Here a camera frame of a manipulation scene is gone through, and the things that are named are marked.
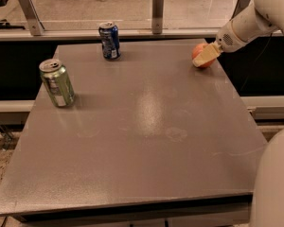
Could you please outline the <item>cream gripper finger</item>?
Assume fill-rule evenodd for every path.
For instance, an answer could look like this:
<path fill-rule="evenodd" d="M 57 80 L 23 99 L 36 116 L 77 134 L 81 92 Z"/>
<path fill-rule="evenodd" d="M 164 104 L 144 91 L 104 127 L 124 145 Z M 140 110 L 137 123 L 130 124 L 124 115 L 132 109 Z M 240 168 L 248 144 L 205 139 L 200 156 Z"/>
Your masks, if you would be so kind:
<path fill-rule="evenodd" d="M 197 68 L 206 68 L 222 53 L 217 42 L 197 44 L 192 50 L 192 63 Z"/>

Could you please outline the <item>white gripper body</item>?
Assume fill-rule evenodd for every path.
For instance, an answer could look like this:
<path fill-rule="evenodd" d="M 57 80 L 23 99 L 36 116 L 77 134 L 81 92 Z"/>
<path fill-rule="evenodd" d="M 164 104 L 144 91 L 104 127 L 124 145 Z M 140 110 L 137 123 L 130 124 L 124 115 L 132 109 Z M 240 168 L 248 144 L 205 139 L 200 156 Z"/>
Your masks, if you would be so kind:
<path fill-rule="evenodd" d="M 216 43 L 222 52 L 232 53 L 245 47 L 257 37 L 274 31 L 275 27 L 251 4 L 219 30 Z"/>

